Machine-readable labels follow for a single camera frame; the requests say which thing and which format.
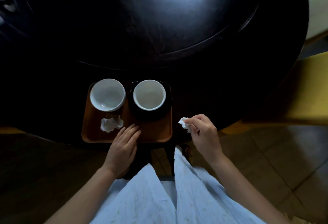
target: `forearm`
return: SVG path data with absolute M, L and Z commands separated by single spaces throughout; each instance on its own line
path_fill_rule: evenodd
M 288 220 L 286 220 L 286 218 L 250 184 L 226 156 L 220 156 L 211 166 L 228 195 L 233 200 L 244 206 L 267 224 L 289 223 Z
M 97 213 L 115 176 L 100 168 L 92 178 L 45 224 L 87 224 Z

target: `light blue dress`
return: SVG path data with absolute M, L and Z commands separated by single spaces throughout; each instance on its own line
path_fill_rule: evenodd
M 175 182 L 161 182 L 148 164 L 131 180 L 115 180 L 92 224 L 264 224 L 227 196 L 203 168 L 174 152 Z

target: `tissue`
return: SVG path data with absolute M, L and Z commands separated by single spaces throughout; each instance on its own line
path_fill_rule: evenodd
M 124 121 L 121 119 L 121 115 L 116 118 L 103 118 L 101 119 L 100 129 L 101 131 L 111 132 L 114 131 L 114 129 L 120 129 L 121 127 L 123 127 L 123 123 Z
M 184 123 L 184 121 L 185 121 L 186 119 L 188 119 L 188 118 L 185 118 L 185 117 L 181 118 L 181 119 L 179 120 L 179 124 L 182 125 L 182 128 L 187 129 L 187 130 L 188 130 L 187 132 L 190 132 L 190 124 L 186 124 L 186 123 Z

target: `white cup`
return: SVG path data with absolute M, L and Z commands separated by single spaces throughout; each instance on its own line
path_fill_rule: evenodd
M 146 111 L 160 108 L 166 99 L 166 91 L 162 84 L 154 80 L 145 80 L 134 88 L 133 100 L 135 104 Z
M 97 82 L 90 92 L 92 105 L 106 112 L 113 112 L 123 106 L 125 97 L 123 85 L 115 79 L 103 79 Z

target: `brown tray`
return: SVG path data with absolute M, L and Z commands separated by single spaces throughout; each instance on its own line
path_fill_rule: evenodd
M 162 143 L 169 141 L 172 137 L 172 108 L 163 118 L 156 121 L 140 121 L 129 109 L 128 94 L 132 88 L 132 82 L 121 82 L 126 90 L 126 100 L 124 105 L 114 112 L 103 112 L 96 109 L 90 101 L 90 91 L 95 83 L 90 85 L 88 90 L 87 102 L 84 110 L 84 119 L 82 126 L 82 139 L 87 143 L 112 143 L 118 129 L 107 133 L 100 130 L 102 118 L 111 118 L 113 115 L 121 115 L 124 121 L 123 127 L 129 127 L 135 123 L 140 127 L 141 135 L 138 138 L 138 143 Z

